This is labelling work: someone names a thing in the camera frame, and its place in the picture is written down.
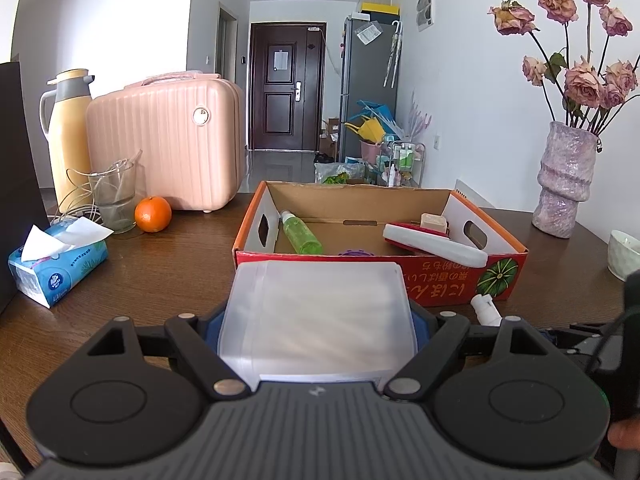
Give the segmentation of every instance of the ribbed gray panel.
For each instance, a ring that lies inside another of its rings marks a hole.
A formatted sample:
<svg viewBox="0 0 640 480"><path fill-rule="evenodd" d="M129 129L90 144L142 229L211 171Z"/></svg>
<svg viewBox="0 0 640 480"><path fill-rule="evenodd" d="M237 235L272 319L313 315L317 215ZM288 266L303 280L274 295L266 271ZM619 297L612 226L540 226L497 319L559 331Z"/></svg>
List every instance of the ribbed gray panel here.
<svg viewBox="0 0 640 480"><path fill-rule="evenodd" d="M581 463L552 471L488 465L451 447L415 404L382 399L369 383L262 384L214 405L180 446L111 470L49 460L29 480L604 480Z"/></svg>

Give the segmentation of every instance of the orange fruit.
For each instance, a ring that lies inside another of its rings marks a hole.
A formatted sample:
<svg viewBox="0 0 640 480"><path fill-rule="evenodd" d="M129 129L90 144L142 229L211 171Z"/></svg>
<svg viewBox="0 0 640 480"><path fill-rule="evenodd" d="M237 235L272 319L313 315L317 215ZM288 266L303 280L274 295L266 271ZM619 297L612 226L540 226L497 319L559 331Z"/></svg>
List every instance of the orange fruit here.
<svg viewBox="0 0 640 480"><path fill-rule="evenodd" d="M161 196L150 196L136 206L135 219L143 231L157 233L169 225L171 206Z"/></svg>

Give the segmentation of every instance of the human hand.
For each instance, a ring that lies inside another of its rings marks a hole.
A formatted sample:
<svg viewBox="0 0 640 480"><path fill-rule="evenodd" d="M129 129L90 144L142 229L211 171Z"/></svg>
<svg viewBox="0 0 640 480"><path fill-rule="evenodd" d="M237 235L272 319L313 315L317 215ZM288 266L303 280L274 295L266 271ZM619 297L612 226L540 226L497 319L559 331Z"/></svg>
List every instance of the human hand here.
<svg viewBox="0 0 640 480"><path fill-rule="evenodd" d="M640 451L640 418L630 418L612 424L607 437L613 447Z"/></svg>

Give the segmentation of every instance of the green tube bottle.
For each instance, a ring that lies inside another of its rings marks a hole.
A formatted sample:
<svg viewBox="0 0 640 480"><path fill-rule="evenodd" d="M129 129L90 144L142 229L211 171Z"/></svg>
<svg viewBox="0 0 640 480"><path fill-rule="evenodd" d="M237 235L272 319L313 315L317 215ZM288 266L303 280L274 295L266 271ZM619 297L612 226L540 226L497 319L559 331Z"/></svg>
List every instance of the green tube bottle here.
<svg viewBox="0 0 640 480"><path fill-rule="evenodd" d="M283 211L282 225L297 254L322 254L322 244L300 218Z"/></svg>

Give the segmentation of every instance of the wooden table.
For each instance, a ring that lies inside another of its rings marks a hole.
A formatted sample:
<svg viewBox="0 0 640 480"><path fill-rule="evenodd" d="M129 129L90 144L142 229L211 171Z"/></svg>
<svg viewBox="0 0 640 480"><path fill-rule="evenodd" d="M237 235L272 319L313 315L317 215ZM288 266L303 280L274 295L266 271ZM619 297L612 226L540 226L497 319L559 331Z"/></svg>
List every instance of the wooden table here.
<svg viewBox="0 0 640 480"><path fill-rule="evenodd" d="M91 334L119 314L162 324L181 312L204 314L226 298L231 247L251 197L240 194L208 215L176 213L158 234L111 237L107 261L53 310L21 294L10 303L0 316L0 414L32 462L40 457L26 429L26 403ZM607 270L606 244L595 235L578 226L570 240L559 240L533 228L531 214L488 213L530 250L511 299L498 304L504 316L546 327L606 321L622 309L622 282ZM473 319L469 306L454 310Z"/></svg>

